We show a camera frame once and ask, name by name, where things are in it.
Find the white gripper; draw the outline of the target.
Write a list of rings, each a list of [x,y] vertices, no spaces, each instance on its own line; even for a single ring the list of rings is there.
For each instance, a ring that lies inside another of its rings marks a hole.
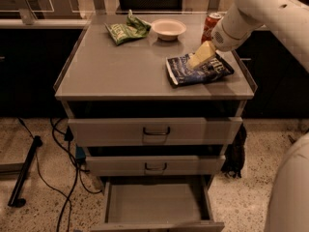
[[[255,18],[243,13],[233,5],[216,23],[211,31],[211,41],[204,41],[201,46],[189,55],[187,66],[195,69],[220,51],[231,51],[240,47],[251,33],[262,26]]]

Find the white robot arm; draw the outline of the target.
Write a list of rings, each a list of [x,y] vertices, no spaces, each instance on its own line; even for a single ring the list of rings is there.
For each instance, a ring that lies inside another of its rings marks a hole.
[[[211,30],[207,56],[238,48],[263,25],[309,72],[309,8],[297,0],[233,0]],[[291,146],[278,166],[264,232],[309,232],[309,133]]]

